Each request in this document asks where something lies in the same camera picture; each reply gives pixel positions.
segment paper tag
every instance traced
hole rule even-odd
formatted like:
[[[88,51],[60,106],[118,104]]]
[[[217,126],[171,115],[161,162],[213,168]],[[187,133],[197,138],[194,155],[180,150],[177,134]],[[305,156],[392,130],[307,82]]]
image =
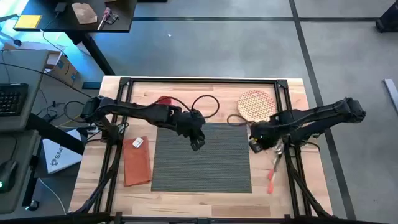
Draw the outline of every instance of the paper tag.
[[[136,138],[136,140],[132,143],[132,145],[136,148],[139,148],[139,146],[144,142],[144,140],[142,140],[142,138],[138,137]]]

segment woven placemat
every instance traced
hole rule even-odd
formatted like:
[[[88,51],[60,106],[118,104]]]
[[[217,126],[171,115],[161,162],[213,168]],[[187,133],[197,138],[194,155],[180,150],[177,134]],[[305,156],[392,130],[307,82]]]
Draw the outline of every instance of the woven placemat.
[[[269,121],[269,116],[276,113],[276,104],[266,92],[249,90],[239,97],[238,111],[246,121]]]
[[[189,138],[158,128],[152,191],[251,193],[246,126],[206,123],[206,144],[198,151]]]

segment keyboard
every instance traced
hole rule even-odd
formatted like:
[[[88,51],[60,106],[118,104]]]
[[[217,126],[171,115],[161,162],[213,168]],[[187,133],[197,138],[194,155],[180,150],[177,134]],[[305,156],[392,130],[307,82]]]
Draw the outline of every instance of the keyboard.
[[[27,96],[26,83],[0,84],[0,116],[19,116]]]

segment gray floor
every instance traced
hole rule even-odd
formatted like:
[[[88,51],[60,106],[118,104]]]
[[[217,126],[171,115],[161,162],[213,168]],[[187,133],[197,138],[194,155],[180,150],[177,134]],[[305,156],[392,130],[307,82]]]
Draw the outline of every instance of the gray floor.
[[[295,0],[295,5],[299,17],[367,18],[381,16],[393,2]],[[167,4],[139,4],[136,9],[136,17],[177,16],[292,17],[292,11],[289,0],[169,0]],[[398,117],[381,80],[392,78],[398,85],[398,34],[380,34],[374,22],[300,25],[323,102],[329,104],[352,96],[368,112],[361,124],[332,128],[355,215],[358,220],[395,223],[398,143],[394,137]],[[28,40],[24,33],[10,33]],[[93,59],[77,50],[65,34],[59,38],[47,36],[68,46],[66,52],[84,81],[102,79]],[[118,75],[303,78],[310,106],[316,106],[308,64],[292,21],[134,21],[129,34],[96,34],[94,38]],[[49,98],[67,101],[76,96],[68,96],[69,91],[62,96],[55,94],[59,91],[54,85],[43,85]],[[35,107],[42,108],[43,101],[38,99]],[[320,145],[333,212],[344,218],[324,138],[320,138]],[[57,179],[47,180],[54,184],[66,206],[74,185],[73,177],[69,178],[64,185]],[[60,213],[52,195],[38,191],[35,197],[42,200],[43,207],[33,213],[18,211],[15,217]]]

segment yellow sticky note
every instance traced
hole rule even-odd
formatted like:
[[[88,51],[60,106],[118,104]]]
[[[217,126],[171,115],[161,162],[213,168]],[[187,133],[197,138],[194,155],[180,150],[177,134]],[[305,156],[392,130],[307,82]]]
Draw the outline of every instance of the yellow sticky note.
[[[41,18],[41,15],[21,15],[14,28],[36,28]]]

